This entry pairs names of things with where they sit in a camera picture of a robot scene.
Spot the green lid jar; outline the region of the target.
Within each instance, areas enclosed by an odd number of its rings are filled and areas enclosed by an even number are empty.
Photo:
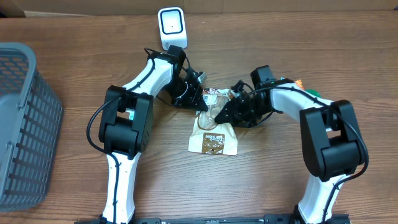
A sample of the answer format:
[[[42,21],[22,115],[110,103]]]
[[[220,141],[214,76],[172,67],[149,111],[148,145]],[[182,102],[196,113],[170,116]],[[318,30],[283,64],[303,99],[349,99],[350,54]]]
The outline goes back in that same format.
[[[321,98],[321,95],[316,90],[306,90],[306,92],[312,94],[314,97]]]

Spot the grey plastic mesh basket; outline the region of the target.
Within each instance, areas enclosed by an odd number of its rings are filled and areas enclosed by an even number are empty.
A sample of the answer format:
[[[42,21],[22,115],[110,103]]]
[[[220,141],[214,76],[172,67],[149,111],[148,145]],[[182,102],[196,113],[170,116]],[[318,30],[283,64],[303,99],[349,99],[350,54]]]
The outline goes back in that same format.
[[[1,43],[1,211],[29,209],[49,191],[62,101],[40,75],[33,50]]]

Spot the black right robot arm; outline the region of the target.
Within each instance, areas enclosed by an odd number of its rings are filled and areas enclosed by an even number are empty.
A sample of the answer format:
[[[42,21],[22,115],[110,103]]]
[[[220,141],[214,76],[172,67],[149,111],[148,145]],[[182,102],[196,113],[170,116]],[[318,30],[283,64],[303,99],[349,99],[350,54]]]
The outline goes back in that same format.
[[[300,123],[302,155],[310,173],[305,193],[291,215],[266,215],[283,223],[349,223],[348,215],[334,215],[333,204],[345,182],[363,175],[369,165],[368,149],[348,100],[323,99],[288,78],[276,79],[269,66],[250,74],[250,92],[240,80],[237,94],[215,117],[218,124],[253,128],[272,113],[283,113]]]

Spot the brown white snack pouch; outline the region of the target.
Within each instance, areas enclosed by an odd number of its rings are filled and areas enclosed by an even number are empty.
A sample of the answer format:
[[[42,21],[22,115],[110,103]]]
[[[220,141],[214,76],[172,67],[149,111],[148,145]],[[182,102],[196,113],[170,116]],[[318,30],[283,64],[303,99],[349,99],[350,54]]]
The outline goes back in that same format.
[[[215,122],[215,117],[233,97],[234,93],[230,89],[208,88],[203,91],[208,111],[196,112],[188,143],[189,152],[226,156],[237,154],[238,140],[232,125]]]

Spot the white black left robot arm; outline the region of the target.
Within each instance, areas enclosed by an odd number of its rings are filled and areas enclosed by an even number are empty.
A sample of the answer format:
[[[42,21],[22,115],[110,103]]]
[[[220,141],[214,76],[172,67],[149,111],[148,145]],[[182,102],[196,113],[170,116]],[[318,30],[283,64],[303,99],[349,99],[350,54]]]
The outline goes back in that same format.
[[[165,90],[176,108],[207,111],[202,97],[202,73],[191,67],[181,47],[166,52],[146,49],[145,69],[130,83],[111,85],[100,109],[99,141],[108,160],[108,195],[100,223],[131,223],[135,214],[134,189],[137,165],[149,144],[154,119],[154,99]]]

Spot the orange Kleenex tissue pack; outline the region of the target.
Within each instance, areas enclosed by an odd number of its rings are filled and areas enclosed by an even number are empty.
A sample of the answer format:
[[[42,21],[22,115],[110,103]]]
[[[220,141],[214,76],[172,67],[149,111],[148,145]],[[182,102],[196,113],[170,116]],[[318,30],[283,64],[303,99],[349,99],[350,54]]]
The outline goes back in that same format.
[[[301,90],[304,90],[304,89],[305,89],[301,80],[296,80],[296,81],[295,81],[295,84],[296,84]]]

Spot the white barcode scanner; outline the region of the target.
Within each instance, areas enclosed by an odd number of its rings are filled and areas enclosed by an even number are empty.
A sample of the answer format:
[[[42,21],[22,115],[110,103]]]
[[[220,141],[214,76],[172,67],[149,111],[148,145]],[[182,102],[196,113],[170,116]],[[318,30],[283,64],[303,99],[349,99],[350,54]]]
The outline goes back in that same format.
[[[175,45],[186,49],[188,40],[183,10],[180,7],[166,7],[158,12],[157,17],[162,48],[168,50]]]

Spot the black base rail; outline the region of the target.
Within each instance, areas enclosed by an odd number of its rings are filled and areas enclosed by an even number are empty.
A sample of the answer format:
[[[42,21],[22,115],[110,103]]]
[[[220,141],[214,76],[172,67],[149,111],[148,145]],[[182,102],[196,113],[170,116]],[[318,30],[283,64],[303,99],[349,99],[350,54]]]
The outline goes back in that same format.
[[[291,215],[264,215],[264,217],[239,218],[188,218],[188,219],[160,219],[160,218],[133,218],[132,224],[288,224],[300,223],[292,221]],[[111,223],[105,218],[90,221],[75,222],[75,224],[105,224]],[[351,224],[349,215],[333,215],[326,223]]]

